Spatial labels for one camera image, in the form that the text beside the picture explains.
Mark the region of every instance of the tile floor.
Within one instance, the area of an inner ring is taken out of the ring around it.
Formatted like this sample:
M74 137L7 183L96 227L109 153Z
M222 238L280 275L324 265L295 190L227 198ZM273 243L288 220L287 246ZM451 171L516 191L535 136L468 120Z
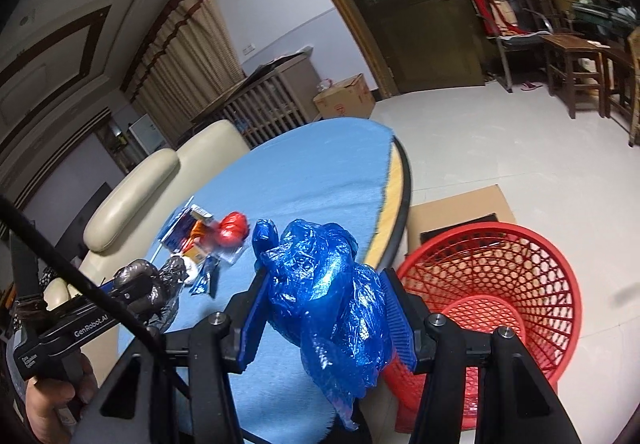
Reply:
M414 92L376 105L412 166L413 203L494 183L519 224L552 241L582 294L582 332L559 396L582 444L610 444L640 402L640 146L597 112L571 120L546 88L499 85ZM376 444L393 431L384 384L363 409ZM465 432L463 443L473 442Z

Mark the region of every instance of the red plastic basket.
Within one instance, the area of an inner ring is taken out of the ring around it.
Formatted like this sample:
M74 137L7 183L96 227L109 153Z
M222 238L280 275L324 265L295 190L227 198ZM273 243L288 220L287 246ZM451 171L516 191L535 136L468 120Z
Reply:
M432 312L463 328L512 327L556 388L578 342L582 308L574 273L548 240L513 224L467 224L419 247L398 269L398 278ZM414 376L397 356L383 376L399 401L417 413L428 378ZM477 414L478 370L468 368L463 429L476 427Z

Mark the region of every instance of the beige leather sofa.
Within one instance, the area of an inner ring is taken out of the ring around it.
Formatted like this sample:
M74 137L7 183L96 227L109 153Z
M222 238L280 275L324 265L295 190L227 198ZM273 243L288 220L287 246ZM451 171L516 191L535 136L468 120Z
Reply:
M159 150L127 175L100 205L84 230L89 253L80 271L94 283L109 281L136 258L143 258L169 214L249 147L228 120L208 126L177 151ZM78 294L61 279L45 291L49 308ZM102 382L116 361L117 328L85 345L82 351Z

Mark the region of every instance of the curtain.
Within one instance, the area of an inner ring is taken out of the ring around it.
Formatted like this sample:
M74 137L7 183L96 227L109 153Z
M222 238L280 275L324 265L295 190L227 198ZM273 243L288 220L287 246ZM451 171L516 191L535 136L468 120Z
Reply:
M191 119L243 78L215 0L170 0L121 88L175 146Z

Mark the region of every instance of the oval table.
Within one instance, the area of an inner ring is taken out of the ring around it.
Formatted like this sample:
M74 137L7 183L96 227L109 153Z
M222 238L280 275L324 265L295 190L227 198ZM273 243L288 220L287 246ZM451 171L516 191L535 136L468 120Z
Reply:
M357 240L357 260L373 268L391 265L408 214L411 177L402 146L388 128L371 120L322 120L287 132L255 148L227 167L193 197L214 217L243 212L253 224L270 218L279 232L296 218L318 224L336 222ZM162 265L168 251L155 245L147 258ZM180 294L177 316L168 331L193 327L204 316L224 310L236 292L254 278L250 247L223 269L215 299ZM120 329L119 351L131 340ZM181 370L187 379L186 370ZM310 444L324 439L335 411L300 361L300 349L267 324L255 361L241 376L230 374L241 427L277 444ZM190 431L186 402L180 429Z

